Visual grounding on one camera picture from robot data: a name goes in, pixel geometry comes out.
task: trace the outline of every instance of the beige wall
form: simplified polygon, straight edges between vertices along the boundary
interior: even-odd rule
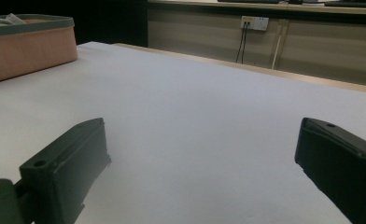
[[[240,22],[240,16],[150,9],[148,46],[235,62]],[[247,32],[246,64],[272,67],[278,23],[270,19],[266,32]],[[366,25],[289,21],[283,29],[275,69],[366,85]]]

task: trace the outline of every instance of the table surface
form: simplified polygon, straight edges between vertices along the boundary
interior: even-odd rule
[[[294,162],[302,118],[366,140],[366,92],[121,46],[0,82],[0,177],[81,121],[113,162],[78,223],[349,223]]]

